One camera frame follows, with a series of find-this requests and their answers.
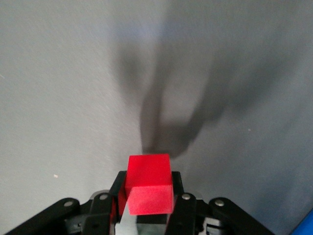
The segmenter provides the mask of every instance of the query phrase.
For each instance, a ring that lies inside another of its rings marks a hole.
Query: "red cube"
[[[173,212],[173,181],[168,154],[130,156],[125,190],[131,215]]]

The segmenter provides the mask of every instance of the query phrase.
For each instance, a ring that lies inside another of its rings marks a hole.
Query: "bolt head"
[[[222,207],[225,205],[225,203],[221,200],[221,199],[217,199],[215,201],[215,205],[219,206],[219,207]]]
[[[190,199],[190,195],[185,193],[181,196],[184,200],[189,200]]]
[[[73,205],[73,202],[72,202],[72,201],[68,201],[68,202],[65,202],[65,203],[64,203],[64,206],[65,206],[65,207],[70,207],[71,205]]]
[[[108,195],[105,193],[99,197],[100,200],[106,200],[107,198],[108,198]]]

